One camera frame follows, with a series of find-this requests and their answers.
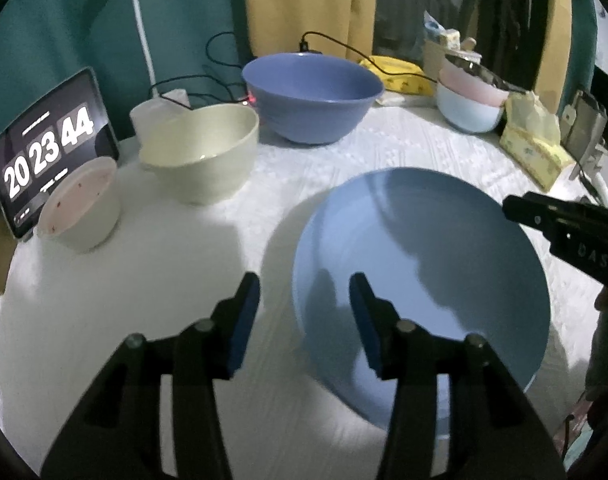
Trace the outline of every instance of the tablecloth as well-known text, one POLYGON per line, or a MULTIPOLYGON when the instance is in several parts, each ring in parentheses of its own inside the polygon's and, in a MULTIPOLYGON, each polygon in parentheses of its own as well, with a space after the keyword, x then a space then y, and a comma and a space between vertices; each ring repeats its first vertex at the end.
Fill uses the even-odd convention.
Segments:
MULTIPOLYGON (((429 108, 374 108, 330 146, 294 146, 262 131, 249 182, 207 207, 175 202, 130 155, 118 172, 122 218, 106 243, 73 254, 33 237, 18 246, 0 297, 0 425, 39 469, 90 381, 129 333, 173 335, 231 296, 245 270, 260 275, 262 300, 244 365, 216 382, 235 478, 375 478, 385 433, 315 379, 290 300, 302 229, 326 192, 376 168, 416 166, 468 181, 500 202, 536 190, 498 147, 495 134, 457 133, 429 108)), ((551 195, 582 195, 560 180, 551 195)), ((525 229, 546 272, 551 327, 528 396, 553 431, 583 389, 600 285, 548 253, 525 229)), ((170 382, 162 383, 164 468, 174 472, 170 382)), ((443 467, 446 446, 436 455, 443 467)))

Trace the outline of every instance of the digital clock display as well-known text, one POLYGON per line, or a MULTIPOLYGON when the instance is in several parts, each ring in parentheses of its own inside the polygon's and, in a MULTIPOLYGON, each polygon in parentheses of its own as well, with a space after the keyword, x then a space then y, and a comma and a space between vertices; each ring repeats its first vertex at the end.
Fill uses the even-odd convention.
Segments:
POLYGON ((117 142, 94 74, 86 68, 0 134, 0 204, 15 237, 35 226, 62 178, 105 155, 118 158, 117 142))

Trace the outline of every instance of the purple-blue bowl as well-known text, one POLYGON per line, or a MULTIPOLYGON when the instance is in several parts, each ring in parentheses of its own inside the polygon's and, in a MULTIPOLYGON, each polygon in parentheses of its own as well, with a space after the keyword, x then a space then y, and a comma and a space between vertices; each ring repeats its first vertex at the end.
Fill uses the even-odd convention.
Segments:
POLYGON ((267 126, 300 144, 341 139, 384 91, 364 67, 323 54, 259 57, 244 67, 242 78, 267 126))

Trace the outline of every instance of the plate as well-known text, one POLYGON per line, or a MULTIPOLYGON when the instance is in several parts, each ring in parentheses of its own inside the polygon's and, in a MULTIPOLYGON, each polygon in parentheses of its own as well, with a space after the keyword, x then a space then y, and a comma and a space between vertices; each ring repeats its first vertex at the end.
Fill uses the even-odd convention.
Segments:
MULTIPOLYGON (((293 304, 316 371, 386 429, 397 385, 366 361, 349 304, 354 272, 435 335, 483 335, 524 389, 540 367, 550 322, 542 264, 522 228, 463 180, 417 168, 364 174, 331 192, 298 243, 293 304)), ((448 377, 440 376, 437 437, 449 434, 448 417, 448 377)))

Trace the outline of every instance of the clock digit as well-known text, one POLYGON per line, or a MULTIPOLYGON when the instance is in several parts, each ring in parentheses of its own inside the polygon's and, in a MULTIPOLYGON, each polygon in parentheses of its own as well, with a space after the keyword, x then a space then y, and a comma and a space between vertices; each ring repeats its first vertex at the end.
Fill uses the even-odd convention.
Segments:
POLYGON ((33 173, 37 176, 43 172, 47 166, 46 162, 42 160, 42 147, 40 146, 39 140, 31 144, 31 147, 28 149, 28 157, 31 158, 33 155, 36 155, 33 173))
POLYGON ((15 183, 15 170, 12 166, 4 171, 4 182, 8 183, 9 196, 14 198, 20 192, 20 187, 15 183))
POLYGON ((67 117, 62 123, 62 146, 68 144, 75 146, 77 143, 78 134, 73 128, 73 120, 70 117, 67 117))
POLYGON ((87 134, 88 136, 93 135, 93 121, 88 118, 88 111, 85 106, 82 106, 78 112, 78 127, 75 130, 76 136, 87 134))
POLYGON ((28 170, 28 164, 23 156, 18 156, 15 161, 15 177, 17 177, 17 183, 24 187, 28 184, 31 177, 31 173, 28 170))
POLYGON ((44 158, 46 162, 53 162, 58 158, 60 154, 60 147, 55 142, 55 134, 53 132, 46 132, 42 137, 42 146, 46 149, 44 158))

